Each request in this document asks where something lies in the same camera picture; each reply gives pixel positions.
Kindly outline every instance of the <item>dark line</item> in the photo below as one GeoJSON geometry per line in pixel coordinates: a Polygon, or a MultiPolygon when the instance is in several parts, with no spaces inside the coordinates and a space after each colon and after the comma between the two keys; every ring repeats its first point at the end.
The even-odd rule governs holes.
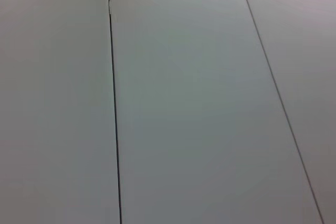
{"type": "Polygon", "coordinates": [[[119,166],[119,141],[118,141],[118,122],[117,122],[117,99],[116,99],[116,85],[115,85],[115,74],[114,74],[114,54],[113,54],[113,38],[112,38],[112,18],[111,18],[111,6],[109,4],[109,19],[110,19],[110,39],[111,39],[111,56],[112,56],[112,77],[113,77],[113,101],[114,101],[114,123],[115,123],[115,139],[117,148],[117,171],[118,171],[118,198],[119,198],[119,218],[120,224],[122,224],[122,211],[121,211],[121,190],[120,190],[120,166],[119,166]]]}
{"type": "Polygon", "coordinates": [[[294,139],[294,143],[295,143],[296,149],[297,149],[297,151],[298,151],[298,153],[299,153],[299,156],[300,156],[300,159],[301,159],[301,163],[302,163],[302,166],[303,166],[303,170],[305,171],[305,174],[306,174],[306,177],[307,177],[307,180],[308,180],[308,184],[309,184],[311,193],[312,193],[312,195],[313,195],[313,198],[314,198],[314,201],[315,201],[315,204],[316,204],[317,211],[318,211],[318,213],[319,213],[319,215],[320,215],[322,224],[324,224],[324,219],[323,219],[323,217],[322,217],[321,209],[320,209],[320,207],[319,207],[319,204],[318,204],[317,199],[316,199],[315,192],[314,192],[313,187],[312,187],[312,185],[311,185],[310,178],[309,178],[309,176],[308,176],[308,172],[307,172],[305,163],[303,162],[302,154],[301,154],[301,152],[300,152],[298,142],[297,142],[296,137],[295,137],[295,135],[294,135],[293,128],[292,128],[291,123],[290,123],[290,121],[289,121],[289,117],[288,117],[287,111],[286,111],[286,109],[285,109],[285,105],[284,105],[284,102],[283,102],[283,100],[282,100],[282,97],[281,97],[281,94],[280,94],[280,91],[279,91],[277,82],[276,82],[276,80],[275,80],[275,77],[274,77],[274,74],[273,74],[271,65],[270,65],[270,63],[269,63],[269,60],[268,60],[268,57],[267,57],[267,54],[266,54],[266,50],[265,50],[265,48],[264,48],[263,41],[261,40],[260,32],[259,32],[259,30],[258,30],[257,23],[256,23],[256,21],[255,21],[255,19],[254,19],[254,16],[253,16],[253,13],[252,13],[252,9],[251,9],[250,3],[249,3],[248,0],[246,0],[246,3],[247,3],[247,6],[248,6],[248,9],[249,9],[249,11],[250,11],[252,20],[253,20],[253,24],[254,24],[254,26],[255,26],[255,28],[256,28],[257,35],[258,35],[259,41],[260,41],[260,43],[261,43],[261,47],[262,47],[262,49],[263,49],[265,58],[266,58],[267,65],[268,65],[268,68],[269,68],[269,71],[271,72],[272,79],[273,79],[275,88],[276,88],[276,90],[277,90],[277,93],[278,93],[278,96],[279,96],[279,99],[280,99],[280,102],[281,102],[282,109],[284,110],[284,113],[285,113],[285,116],[286,116],[286,119],[287,119],[287,122],[288,122],[288,125],[289,125],[289,128],[290,128],[290,132],[291,132],[291,134],[292,134],[292,136],[293,136],[293,139],[294,139]]]}

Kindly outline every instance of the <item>white wall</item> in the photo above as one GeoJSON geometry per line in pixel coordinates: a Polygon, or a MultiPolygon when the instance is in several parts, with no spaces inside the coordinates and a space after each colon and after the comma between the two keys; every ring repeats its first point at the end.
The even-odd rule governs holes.
{"type": "Polygon", "coordinates": [[[0,223],[119,223],[108,0],[0,0],[0,223]]]}
{"type": "Polygon", "coordinates": [[[336,0],[249,0],[326,224],[336,223],[336,0]]]}
{"type": "Polygon", "coordinates": [[[112,0],[124,224],[321,223],[245,0],[112,0]]]}

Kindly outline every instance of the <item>white surface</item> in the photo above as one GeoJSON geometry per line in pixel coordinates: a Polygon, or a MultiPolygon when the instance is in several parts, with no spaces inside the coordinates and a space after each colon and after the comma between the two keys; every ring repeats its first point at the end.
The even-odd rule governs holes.
{"type": "Polygon", "coordinates": [[[112,12],[123,223],[320,223],[245,0],[112,12]]]}
{"type": "Polygon", "coordinates": [[[336,0],[249,0],[325,224],[336,223],[336,0]]]}
{"type": "Polygon", "coordinates": [[[0,0],[0,223],[119,223],[108,0],[0,0]]]}

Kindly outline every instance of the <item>white board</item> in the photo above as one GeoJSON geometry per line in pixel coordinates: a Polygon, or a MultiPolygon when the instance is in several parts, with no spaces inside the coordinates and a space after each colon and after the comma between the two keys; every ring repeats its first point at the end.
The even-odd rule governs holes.
{"type": "Polygon", "coordinates": [[[249,0],[326,224],[336,222],[336,0],[249,0]]]}
{"type": "Polygon", "coordinates": [[[245,0],[112,0],[124,224],[320,223],[245,0]]]}

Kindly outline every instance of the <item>panel seam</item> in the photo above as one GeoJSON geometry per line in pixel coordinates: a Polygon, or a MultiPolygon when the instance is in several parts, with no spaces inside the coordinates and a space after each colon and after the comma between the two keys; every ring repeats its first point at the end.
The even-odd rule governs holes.
{"type": "Polygon", "coordinates": [[[320,216],[320,219],[321,219],[322,224],[324,224],[324,219],[323,219],[323,216],[322,216],[322,213],[321,213],[320,206],[319,206],[319,204],[318,204],[318,201],[317,201],[317,198],[316,198],[314,189],[313,189],[313,187],[312,187],[312,184],[311,184],[311,181],[310,181],[310,178],[309,178],[307,169],[306,169],[306,165],[305,165],[305,163],[303,162],[302,154],[301,154],[301,151],[300,151],[300,149],[299,149],[299,145],[298,145],[298,142],[297,142],[297,140],[296,140],[296,137],[295,137],[295,134],[294,134],[292,125],[291,125],[291,123],[290,123],[289,116],[288,116],[288,114],[287,114],[287,111],[286,111],[286,108],[285,108],[285,105],[284,105],[284,101],[283,101],[283,99],[282,99],[282,97],[281,97],[281,94],[280,94],[280,91],[279,91],[279,88],[278,88],[278,84],[277,84],[277,82],[276,82],[274,73],[273,73],[273,71],[272,71],[272,68],[271,68],[269,59],[268,59],[268,57],[267,57],[266,50],[265,50],[263,41],[262,41],[262,39],[261,39],[261,35],[260,35],[259,30],[258,30],[257,23],[256,23],[256,21],[255,21],[254,15],[253,15],[253,13],[252,13],[252,9],[251,9],[250,3],[249,3],[248,0],[246,0],[246,3],[247,3],[247,7],[248,7],[248,9],[249,9],[251,18],[252,18],[252,20],[253,20],[253,24],[254,24],[254,26],[255,26],[255,29],[256,29],[256,32],[257,32],[257,35],[258,35],[258,39],[259,39],[260,44],[261,44],[261,47],[262,47],[262,49],[263,49],[263,52],[264,52],[264,55],[265,55],[265,58],[266,58],[266,61],[267,61],[267,65],[268,65],[269,71],[270,71],[270,73],[271,73],[271,76],[272,76],[272,79],[273,79],[275,88],[276,88],[276,90],[277,90],[278,97],[279,97],[279,100],[280,100],[282,109],[283,109],[283,111],[284,111],[284,113],[285,113],[285,117],[286,117],[286,120],[287,120],[289,129],[290,129],[291,135],[292,135],[292,137],[293,137],[293,140],[294,140],[296,149],[297,149],[297,151],[298,151],[298,154],[299,154],[299,157],[300,157],[300,160],[301,160],[301,164],[302,164],[303,170],[304,170],[304,172],[305,172],[305,175],[306,175],[306,178],[307,178],[307,181],[308,181],[308,184],[309,184],[309,187],[310,187],[310,190],[311,190],[311,193],[312,193],[312,196],[313,196],[313,199],[314,199],[314,202],[315,202],[317,211],[318,211],[318,213],[319,213],[319,216],[320,216]]]}
{"type": "Polygon", "coordinates": [[[109,21],[110,21],[110,40],[111,40],[111,59],[112,59],[112,83],[113,83],[113,103],[114,103],[114,124],[115,124],[115,139],[116,139],[116,153],[117,153],[117,173],[118,173],[118,200],[119,200],[119,218],[120,224],[122,224],[122,210],[121,210],[121,188],[120,188],[120,165],[119,165],[119,139],[118,139],[118,121],[117,121],[117,99],[116,99],[116,85],[115,85],[115,64],[113,54],[113,38],[112,38],[112,11],[111,0],[108,0],[109,4],[109,21]]]}

